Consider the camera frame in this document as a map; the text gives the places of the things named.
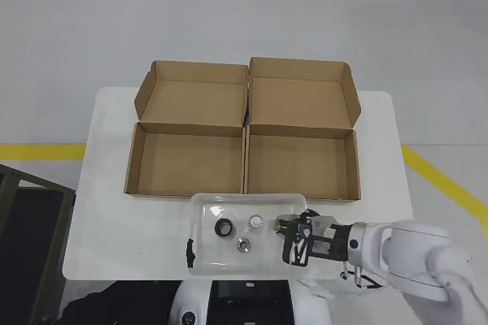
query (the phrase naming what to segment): concrete floor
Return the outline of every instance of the concrete floor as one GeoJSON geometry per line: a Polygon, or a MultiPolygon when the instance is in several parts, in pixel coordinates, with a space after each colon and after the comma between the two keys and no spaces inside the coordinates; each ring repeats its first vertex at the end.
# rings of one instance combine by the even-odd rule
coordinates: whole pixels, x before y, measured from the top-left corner
{"type": "MultiPolygon", "coordinates": [[[[488,0],[0,2],[0,143],[86,142],[96,92],[138,86],[155,59],[251,56],[347,61],[358,90],[392,96],[402,144],[488,205],[488,0]]],[[[75,189],[81,169],[1,163],[75,189]]],[[[416,220],[450,228],[488,283],[476,219],[407,178],[416,220]]],[[[65,299],[103,285],[69,283],[65,299]]],[[[337,323],[412,323],[388,301],[337,323]]]]}

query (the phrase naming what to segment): open cardboard box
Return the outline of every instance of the open cardboard box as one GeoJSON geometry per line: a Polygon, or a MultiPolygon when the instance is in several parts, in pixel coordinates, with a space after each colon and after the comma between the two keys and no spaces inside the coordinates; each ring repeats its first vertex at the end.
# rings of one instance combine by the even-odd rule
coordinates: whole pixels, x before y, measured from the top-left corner
{"type": "Polygon", "coordinates": [[[243,193],[247,66],[155,61],[134,101],[124,191],[243,193]]]}
{"type": "Polygon", "coordinates": [[[252,58],[244,193],[359,200],[361,108],[343,62],[252,58]]]}

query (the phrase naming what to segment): robotic arm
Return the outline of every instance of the robotic arm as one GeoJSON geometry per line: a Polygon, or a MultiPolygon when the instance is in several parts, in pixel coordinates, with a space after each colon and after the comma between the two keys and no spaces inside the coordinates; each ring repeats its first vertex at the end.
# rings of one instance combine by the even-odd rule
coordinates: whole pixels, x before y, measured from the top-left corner
{"type": "Polygon", "coordinates": [[[309,258],[349,262],[355,284],[363,270],[381,277],[402,291],[423,324],[488,324],[488,296],[476,285],[472,259],[441,228],[412,221],[342,225],[306,210],[280,216],[275,229],[285,237],[282,259],[290,265],[305,267],[309,258]]]}

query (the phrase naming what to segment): yellow tape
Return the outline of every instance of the yellow tape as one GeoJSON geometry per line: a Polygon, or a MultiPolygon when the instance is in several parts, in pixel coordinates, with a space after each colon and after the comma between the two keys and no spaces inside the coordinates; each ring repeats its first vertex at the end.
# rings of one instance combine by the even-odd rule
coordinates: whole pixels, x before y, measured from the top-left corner
{"type": "Polygon", "coordinates": [[[486,239],[486,245],[488,246],[488,206],[420,157],[412,149],[402,145],[401,150],[403,152],[403,160],[409,167],[479,220],[482,233],[486,239]]]}
{"type": "Polygon", "coordinates": [[[84,143],[0,143],[0,160],[82,160],[84,143]]]}

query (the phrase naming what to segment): transparent plastic tray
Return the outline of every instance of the transparent plastic tray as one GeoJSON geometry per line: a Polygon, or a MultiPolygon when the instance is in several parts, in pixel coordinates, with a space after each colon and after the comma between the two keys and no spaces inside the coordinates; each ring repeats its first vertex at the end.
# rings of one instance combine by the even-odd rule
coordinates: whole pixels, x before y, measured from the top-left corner
{"type": "Polygon", "coordinates": [[[191,199],[191,208],[193,275],[266,275],[285,268],[281,260],[282,239],[272,230],[272,221],[278,215],[301,214],[306,209],[306,199],[301,194],[197,193],[191,199]],[[262,227],[249,226],[252,215],[262,218],[262,227]],[[217,236],[215,225],[219,219],[233,223],[230,238],[217,236]],[[247,253],[237,249],[237,241],[243,237],[251,243],[247,253]]]}

